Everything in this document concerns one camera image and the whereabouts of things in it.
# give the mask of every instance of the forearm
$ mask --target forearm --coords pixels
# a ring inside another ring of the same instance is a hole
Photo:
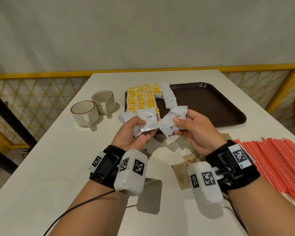
[[[228,194],[250,236],[295,235],[295,206],[261,176]]]
[[[111,190],[109,187],[89,180],[69,209]],[[111,193],[72,210],[59,220],[50,236],[109,235],[120,199],[119,194],[119,192]]]

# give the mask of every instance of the tray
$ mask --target tray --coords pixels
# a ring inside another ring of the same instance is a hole
[[[221,94],[213,85],[203,82],[171,84],[177,105],[187,105],[208,117],[215,127],[228,127],[246,122],[247,118],[231,101]],[[163,99],[156,99],[161,118],[168,112]]]

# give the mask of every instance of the coffee cup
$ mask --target coffee cup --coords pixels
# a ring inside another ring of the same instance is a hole
[[[96,92],[92,95],[92,100],[101,114],[109,114],[114,111],[116,106],[114,94],[108,90]]]
[[[85,100],[71,107],[71,113],[80,126],[92,126],[98,119],[99,113],[93,101]]]

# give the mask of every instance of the white plastic housing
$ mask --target white plastic housing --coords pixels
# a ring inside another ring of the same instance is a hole
[[[148,158],[142,152],[131,149],[127,151],[119,164],[114,188],[128,196],[138,196],[142,193]]]
[[[220,204],[223,195],[216,181],[211,165],[206,162],[196,162],[187,167],[191,187],[197,204]]]

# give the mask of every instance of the person's left hand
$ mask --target person's left hand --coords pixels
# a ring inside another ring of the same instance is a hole
[[[157,129],[143,132],[136,138],[133,136],[133,128],[136,125],[144,125],[146,121],[138,116],[127,121],[117,132],[111,145],[121,148],[124,151],[136,149],[140,151],[142,147],[155,135]]]

